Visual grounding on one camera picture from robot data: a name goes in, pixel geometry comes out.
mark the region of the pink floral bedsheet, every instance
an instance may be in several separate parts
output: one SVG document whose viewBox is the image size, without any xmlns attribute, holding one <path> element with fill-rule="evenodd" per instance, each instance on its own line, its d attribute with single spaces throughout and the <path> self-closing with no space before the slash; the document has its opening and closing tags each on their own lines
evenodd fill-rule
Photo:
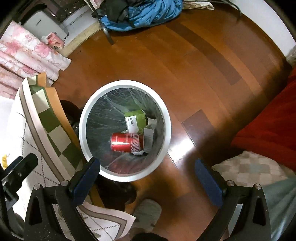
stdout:
<svg viewBox="0 0 296 241">
<path fill-rule="evenodd" d="M 42 72 L 51 82 L 56 81 L 59 70 L 65 70 L 70 63 L 70 59 L 12 21 L 0 40 L 0 95 L 13 99 L 24 78 Z"/>
</svg>

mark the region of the coca-cola can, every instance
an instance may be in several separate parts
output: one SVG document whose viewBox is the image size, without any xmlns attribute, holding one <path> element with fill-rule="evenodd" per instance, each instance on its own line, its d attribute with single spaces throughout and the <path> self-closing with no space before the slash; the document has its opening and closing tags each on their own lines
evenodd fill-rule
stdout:
<svg viewBox="0 0 296 241">
<path fill-rule="evenodd" d="M 113 133 L 110 140 L 112 151 L 137 153 L 143 150 L 143 136 L 134 133 Z"/>
</svg>

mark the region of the black cable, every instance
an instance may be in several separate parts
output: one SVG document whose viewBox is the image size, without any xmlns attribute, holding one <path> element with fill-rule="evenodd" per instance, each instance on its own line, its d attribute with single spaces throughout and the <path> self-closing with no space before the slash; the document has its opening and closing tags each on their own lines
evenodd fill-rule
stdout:
<svg viewBox="0 0 296 241">
<path fill-rule="evenodd" d="M 241 10 L 239 9 L 239 7 L 236 5 L 236 4 L 234 4 L 234 3 L 232 3 L 232 2 L 230 2 L 230 1 L 228 1 L 228 0 L 225 0 L 225 1 L 212 1 L 212 0 L 209 0 L 209 1 L 199 1 L 199 0 L 185 0 L 185 1 L 183 1 L 183 3 L 184 2 L 213 2 L 213 3 L 222 3 L 222 4 L 227 4 L 227 5 L 231 5 L 231 6 L 234 6 L 236 9 L 237 9 L 237 11 L 239 12 L 239 17 L 241 17 L 241 15 L 242 15 L 242 12 L 241 12 Z"/>
</svg>

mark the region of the gray cloth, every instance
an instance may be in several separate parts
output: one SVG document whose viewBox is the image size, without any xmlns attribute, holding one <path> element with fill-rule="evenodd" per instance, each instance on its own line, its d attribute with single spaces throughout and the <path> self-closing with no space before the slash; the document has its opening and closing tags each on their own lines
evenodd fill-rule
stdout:
<svg viewBox="0 0 296 241">
<path fill-rule="evenodd" d="M 277 241 L 296 213 L 296 177 L 263 186 L 271 224 L 271 241 Z M 228 225 L 232 233 L 242 204 L 237 205 Z"/>
</svg>

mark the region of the red cloth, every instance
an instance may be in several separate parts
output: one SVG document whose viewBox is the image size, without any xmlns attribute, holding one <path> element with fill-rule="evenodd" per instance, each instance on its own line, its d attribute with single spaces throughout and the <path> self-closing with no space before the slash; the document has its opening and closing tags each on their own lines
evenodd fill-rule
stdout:
<svg viewBox="0 0 296 241">
<path fill-rule="evenodd" d="M 296 171 L 296 68 L 287 87 L 236 134 L 231 144 Z"/>
</svg>

